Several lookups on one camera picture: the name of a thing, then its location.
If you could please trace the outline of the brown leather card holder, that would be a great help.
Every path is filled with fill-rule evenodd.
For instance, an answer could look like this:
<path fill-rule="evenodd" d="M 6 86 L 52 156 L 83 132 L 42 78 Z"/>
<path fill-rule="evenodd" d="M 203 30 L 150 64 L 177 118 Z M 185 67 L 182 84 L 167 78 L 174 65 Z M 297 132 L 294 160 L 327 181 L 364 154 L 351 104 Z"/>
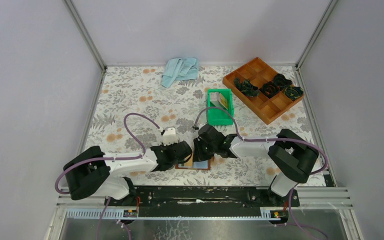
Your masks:
<path fill-rule="evenodd" d="M 174 166 L 175 169 L 180 169 L 180 170 L 200 170 L 200 171 L 209 171 L 211 169 L 211 161 L 206 160 L 206 161 L 194 161 L 194 155 L 193 155 L 193 167 L 191 168 L 182 168 L 179 167 L 179 164 L 184 163 L 185 160 L 188 158 L 186 157 L 183 161 L 180 163 L 176 164 Z"/>

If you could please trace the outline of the silver credit card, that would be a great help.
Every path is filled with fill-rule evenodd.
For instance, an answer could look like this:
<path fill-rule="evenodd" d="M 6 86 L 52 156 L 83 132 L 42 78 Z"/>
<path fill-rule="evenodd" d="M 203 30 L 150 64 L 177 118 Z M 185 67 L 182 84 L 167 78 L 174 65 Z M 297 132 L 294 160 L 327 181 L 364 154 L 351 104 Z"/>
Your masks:
<path fill-rule="evenodd" d="M 229 101 L 220 92 L 210 92 L 209 100 L 217 108 L 229 109 Z"/>

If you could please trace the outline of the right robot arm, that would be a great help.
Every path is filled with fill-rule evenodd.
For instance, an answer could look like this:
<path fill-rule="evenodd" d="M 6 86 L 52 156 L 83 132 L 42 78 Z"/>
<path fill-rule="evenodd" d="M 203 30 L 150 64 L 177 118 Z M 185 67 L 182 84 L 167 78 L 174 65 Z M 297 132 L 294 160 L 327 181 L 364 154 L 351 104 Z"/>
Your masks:
<path fill-rule="evenodd" d="M 273 206 L 281 205 L 293 187 L 307 182 L 320 155 L 315 145 L 286 128 L 272 138 L 244 138 L 237 133 L 224 135 L 205 124 L 198 129 L 193 145 L 195 162 L 210 160 L 215 155 L 271 159 L 280 170 L 266 193 L 267 201 Z"/>

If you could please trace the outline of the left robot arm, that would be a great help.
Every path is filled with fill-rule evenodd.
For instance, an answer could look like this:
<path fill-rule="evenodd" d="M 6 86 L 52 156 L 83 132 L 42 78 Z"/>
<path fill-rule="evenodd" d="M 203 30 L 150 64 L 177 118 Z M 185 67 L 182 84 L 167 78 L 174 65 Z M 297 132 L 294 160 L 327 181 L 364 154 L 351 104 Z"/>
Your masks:
<path fill-rule="evenodd" d="M 99 146 L 92 146 L 64 165 L 55 189 L 73 201 L 108 196 L 128 206 L 135 200 L 135 187 L 126 174 L 163 172 L 188 160 L 192 153 L 186 141 L 117 156 L 106 156 Z"/>

